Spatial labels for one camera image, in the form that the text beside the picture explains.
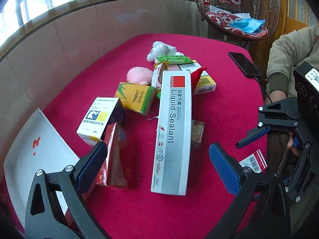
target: green wrapper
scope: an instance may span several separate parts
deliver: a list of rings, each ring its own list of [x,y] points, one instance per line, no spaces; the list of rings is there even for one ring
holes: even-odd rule
[[[159,62],[168,61],[168,65],[180,65],[180,64],[188,64],[193,61],[186,56],[160,56],[157,57]]]

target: red square logo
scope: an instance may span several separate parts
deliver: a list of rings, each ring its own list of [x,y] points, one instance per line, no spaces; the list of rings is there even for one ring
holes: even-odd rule
[[[185,87],[185,76],[171,76],[170,87]]]

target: dark pants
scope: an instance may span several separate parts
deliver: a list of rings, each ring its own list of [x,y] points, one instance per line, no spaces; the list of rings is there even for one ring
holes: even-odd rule
[[[267,173],[279,171],[289,176],[297,162],[297,157],[287,150],[289,136],[286,132],[271,131],[268,134]],[[298,203],[289,200],[290,231],[293,236],[309,216],[319,198],[319,178]]]

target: smartphone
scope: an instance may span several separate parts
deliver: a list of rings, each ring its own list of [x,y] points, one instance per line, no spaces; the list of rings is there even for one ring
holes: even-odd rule
[[[248,78],[260,78],[262,75],[259,70],[249,61],[244,54],[229,52],[228,55],[236,63],[236,65],[241,69],[244,75]]]

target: pink plush toy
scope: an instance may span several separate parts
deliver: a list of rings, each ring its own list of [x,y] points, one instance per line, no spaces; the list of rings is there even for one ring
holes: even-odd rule
[[[127,73],[127,82],[151,85],[153,71],[144,67],[133,67]]]

